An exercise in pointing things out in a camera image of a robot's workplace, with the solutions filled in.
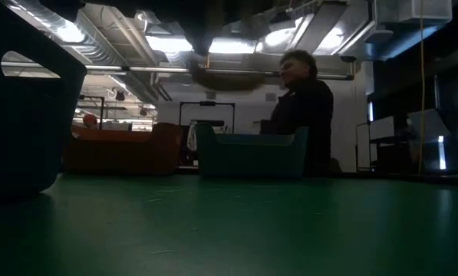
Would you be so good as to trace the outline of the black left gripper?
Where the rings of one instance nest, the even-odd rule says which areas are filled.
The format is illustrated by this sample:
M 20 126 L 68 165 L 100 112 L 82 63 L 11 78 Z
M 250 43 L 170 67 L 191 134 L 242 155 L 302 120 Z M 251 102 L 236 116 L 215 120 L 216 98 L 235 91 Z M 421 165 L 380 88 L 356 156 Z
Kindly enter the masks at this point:
M 254 17 L 274 6 L 271 0 L 146 0 L 143 8 L 161 22 L 177 22 L 186 40 L 201 56 L 209 53 L 214 38 L 234 35 L 244 39 L 261 36 Z M 238 23 L 236 33 L 232 24 Z

